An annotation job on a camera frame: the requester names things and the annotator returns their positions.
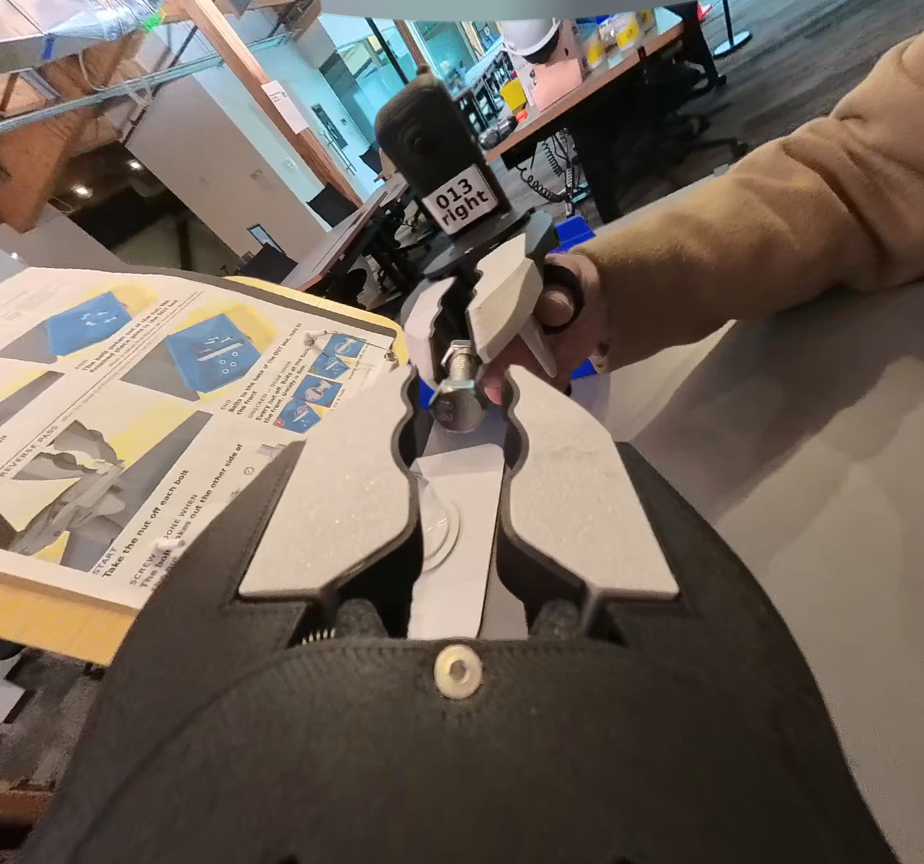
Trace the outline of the rectangular sheet-metal duct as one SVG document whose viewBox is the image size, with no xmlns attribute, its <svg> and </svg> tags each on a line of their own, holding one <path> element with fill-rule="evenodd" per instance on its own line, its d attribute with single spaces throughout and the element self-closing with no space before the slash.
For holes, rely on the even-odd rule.
<svg viewBox="0 0 924 864">
<path fill-rule="evenodd" d="M 1 73 L 34 69 L 99 42 L 92 0 L 1 0 Z"/>
</svg>

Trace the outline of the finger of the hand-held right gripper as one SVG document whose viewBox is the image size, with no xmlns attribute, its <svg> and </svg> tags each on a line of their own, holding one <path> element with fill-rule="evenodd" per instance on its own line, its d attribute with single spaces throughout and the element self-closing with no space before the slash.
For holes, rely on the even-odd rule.
<svg viewBox="0 0 924 864">
<path fill-rule="evenodd" d="M 466 309 L 468 333 L 482 364 L 497 360 L 520 336 L 543 362 L 543 334 L 534 311 L 543 291 L 536 261 L 527 255 L 525 235 L 516 235 L 482 257 Z"/>
<path fill-rule="evenodd" d="M 445 376 L 443 360 L 447 344 L 440 316 L 451 286 L 450 279 L 422 281 L 401 309 L 400 322 L 410 362 L 432 390 L 437 389 Z"/>
</svg>

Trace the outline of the pink mannequin head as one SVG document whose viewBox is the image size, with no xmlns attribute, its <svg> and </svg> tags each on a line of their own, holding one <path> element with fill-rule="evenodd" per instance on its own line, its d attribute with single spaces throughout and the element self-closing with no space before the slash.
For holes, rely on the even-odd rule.
<svg viewBox="0 0 924 864">
<path fill-rule="evenodd" d="M 579 58 L 561 58 L 547 64 L 533 64 L 512 54 L 511 60 L 527 105 L 540 111 L 548 109 L 577 89 L 584 80 L 585 66 Z"/>
</svg>

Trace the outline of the black stanchion pole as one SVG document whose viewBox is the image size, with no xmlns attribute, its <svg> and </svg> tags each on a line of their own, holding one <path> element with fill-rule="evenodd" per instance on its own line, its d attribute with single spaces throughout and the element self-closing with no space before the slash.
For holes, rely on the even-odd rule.
<svg viewBox="0 0 924 864">
<path fill-rule="evenodd" d="M 747 29 L 734 30 L 729 0 L 722 0 L 722 17 L 725 39 L 712 50 L 712 57 L 716 60 L 727 58 L 744 48 L 753 39 L 753 34 Z"/>
</svg>

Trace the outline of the clear sign stand white base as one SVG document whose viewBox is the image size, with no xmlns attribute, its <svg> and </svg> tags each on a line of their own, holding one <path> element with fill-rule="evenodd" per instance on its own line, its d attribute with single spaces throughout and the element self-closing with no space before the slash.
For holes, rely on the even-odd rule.
<svg viewBox="0 0 924 864">
<path fill-rule="evenodd" d="M 423 561 L 408 639 L 474 638 L 481 626 L 504 461 L 495 444 L 425 455 L 412 467 Z"/>
</svg>

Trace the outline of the steel hex bolt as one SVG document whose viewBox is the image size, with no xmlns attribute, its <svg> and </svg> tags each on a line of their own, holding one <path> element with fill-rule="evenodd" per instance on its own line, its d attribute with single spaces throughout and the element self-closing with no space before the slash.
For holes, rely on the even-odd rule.
<svg viewBox="0 0 924 864">
<path fill-rule="evenodd" d="M 468 433 L 479 428 L 488 399 L 477 377 L 477 365 L 460 357 L 451 362 L 448 375 L 436 387 L 429 411 L 446 431 Z"/>
</svg>

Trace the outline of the person's right hand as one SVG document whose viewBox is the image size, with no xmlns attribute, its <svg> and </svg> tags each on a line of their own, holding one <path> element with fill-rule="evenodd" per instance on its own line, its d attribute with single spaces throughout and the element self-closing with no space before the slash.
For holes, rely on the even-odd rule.
<svg viewBox="0 0 924 864">
<path fill-rule="evenodd" d="M 609 342 L 602 281 L 590 259 L 575 253 L 554 254 L 545 263 L 544 276 L 533 316 L 546 332 L 556 374 L 550 376 L 521 335 L 514 335 L 483 376 L 485 395 L 493 404 L 501 403 L 505 373 L 514 365 L 566 394 L 573 371 Z"/>
</svg>

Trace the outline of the white hard hat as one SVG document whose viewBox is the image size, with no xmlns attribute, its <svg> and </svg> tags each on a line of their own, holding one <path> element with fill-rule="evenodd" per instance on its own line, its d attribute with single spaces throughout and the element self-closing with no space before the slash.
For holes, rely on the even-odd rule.
<svg viewBox="0 0 924 864">
<path fill-rule="evenodd" d="M 561 20 L 556 17 L 498 21 L 504 48 L 533 64 L 547 62 L 560 36 Z"/>
</svg>

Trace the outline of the wooden support post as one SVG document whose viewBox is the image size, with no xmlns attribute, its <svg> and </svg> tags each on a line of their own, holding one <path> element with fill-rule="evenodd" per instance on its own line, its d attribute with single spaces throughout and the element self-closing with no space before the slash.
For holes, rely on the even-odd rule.
<svg viewBox="0 0 924 864">
<path fill-rule="evenodd" d="M 363 202 L 362 198 L 309 128 L 300 135 L 295 135 L 272 105 L 261 88 L 261 85 L 271 81 L 270 77 L 266 75 L 254 52 L 248 49 L 248 46 L 239 38 L 217 4 L 213 0 L 178 1 L 186 16 L 213 46 L 232 74 L 242 83 L 251 99 L 256 102 L 267 119 L 294 149 L 303 164 L 322 185 L 333 185 L 359 207 Z"/>
</svg>

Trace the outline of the wooden work table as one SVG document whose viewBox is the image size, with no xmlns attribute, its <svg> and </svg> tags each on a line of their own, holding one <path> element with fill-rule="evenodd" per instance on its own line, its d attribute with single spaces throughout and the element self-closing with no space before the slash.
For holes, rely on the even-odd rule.
<svg viewBox="0 0 924 864">
<path fill-rule="evenodd" d="M 681 33 L 680 19 L 664 30 L 656 26 L 641 39 L 639 49 L 617 64 L 596 69 L 548 109 L 529 113 L 524 123 L 487 152 L 488 162 L 500 160 L 506 169 L 514 169 L 533 156 L 540 142 L 566 131 L 601 220 L 616 220 L 621 214 L 616 148 L 624 135 L 641 127 L 643 111 L 657 105 L 651 72 L 676 52 Z"/>
</svg>

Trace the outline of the person's right forearm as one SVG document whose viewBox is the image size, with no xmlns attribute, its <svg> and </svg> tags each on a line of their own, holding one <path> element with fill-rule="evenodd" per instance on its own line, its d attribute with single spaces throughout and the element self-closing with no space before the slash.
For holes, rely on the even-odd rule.
<svg viewBox="0 0 924 864">
<path fill-rule="evenodd" d="M 832 289 L 922 278 L 923 36 L 827 115 L 578 249 L 600 273 L 607 371 Z"/>
</svg>

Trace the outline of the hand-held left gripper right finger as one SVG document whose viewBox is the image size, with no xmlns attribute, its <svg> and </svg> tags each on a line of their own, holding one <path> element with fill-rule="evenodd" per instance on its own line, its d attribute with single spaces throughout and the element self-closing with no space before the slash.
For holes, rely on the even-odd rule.
<svg viewBox="0 0 924 864">
<path fill-rule="evenodd" d="M 509 471 L 498 572 L 531 620 L 573 605 L 589 634 L 612 602 L 672 603 L 680 588 L 610 432 L 523 367 L 505 375 Z"/>
</svg>

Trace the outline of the grey desk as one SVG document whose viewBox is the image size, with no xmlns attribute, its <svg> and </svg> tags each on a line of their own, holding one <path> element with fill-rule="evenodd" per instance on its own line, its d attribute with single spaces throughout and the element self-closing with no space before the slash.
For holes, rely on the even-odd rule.
<svg viewBox="0 0 924 864">
<path fill-rule="evenodd" d="M 710 521 L 806 656 L 902 862 L 922 862 L 922 282 L 724 326 L 573 397 Z"/>
</svg>

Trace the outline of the wooden office table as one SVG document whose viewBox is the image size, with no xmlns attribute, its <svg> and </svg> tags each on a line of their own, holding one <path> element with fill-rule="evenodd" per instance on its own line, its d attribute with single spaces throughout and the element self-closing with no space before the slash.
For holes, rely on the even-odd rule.
<svg viewBox="0 0 924 864">
<path fill-rule="evenodd" d="M 331 278 L 338 279 L 361 256 L 388 219 L 389 211 L 405 205 L 411 191 L 405 177 L 396 173 L 348 218 L 327 233 L 315 248 L 283 280 L 282 286 L 298 292 L 310 292 Z"/>
</svg>

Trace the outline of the white paper notice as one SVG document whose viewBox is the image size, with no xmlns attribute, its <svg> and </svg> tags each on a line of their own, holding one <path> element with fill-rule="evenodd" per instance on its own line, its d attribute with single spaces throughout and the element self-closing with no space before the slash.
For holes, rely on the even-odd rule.
<svg viewBox="0 0 924 864">
<path fill-rule="evenodd" d="M 295 135 L 300 135 L 308 128 L 307 120 L 279 81 L 268 81 L 261 88 Z"/>
</svg>

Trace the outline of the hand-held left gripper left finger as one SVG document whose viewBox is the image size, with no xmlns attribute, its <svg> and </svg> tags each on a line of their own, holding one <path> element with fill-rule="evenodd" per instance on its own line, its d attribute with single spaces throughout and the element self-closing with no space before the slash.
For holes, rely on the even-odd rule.
<svg viewBox="0 0 924 864">
<path fill-rule="evenodd" d="M 305 436 L 239 594 L 301 600 L 333 619 L 364 599 L 405 637 L 422 572 L 415 399 L 418 373 L 396 366 Z"/>
</svg>

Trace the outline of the black office chair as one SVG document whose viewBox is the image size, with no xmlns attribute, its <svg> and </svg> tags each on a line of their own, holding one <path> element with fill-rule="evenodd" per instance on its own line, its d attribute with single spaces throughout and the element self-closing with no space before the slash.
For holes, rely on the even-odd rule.
<svg viewBox="0 0 924 864">
<path fill-rule="evenodd" d="M 330 229 L 336 228 L 358 209 L 356 203 L 331 184 L 324 185 L 314 197 L 307 200 L 306 205 Z"/>
<path fill-rule="evenodd" d="M 725 150 L 731 162 L 748 151 L 745 142 L 735 137 L 709 138 L 711 113 L 685 112 L 684 109 L 708 95 L 724 94 L 728 79 L 719 72 L 716 56 L 707 42 L 700 22 L 699 4 L 669 4 L 667 10 L 679 17 L 681 35 L 673 61 L 671 89 L 672 109 L 669 127 L 676 133 L 678 157 Z"/>
</svg>

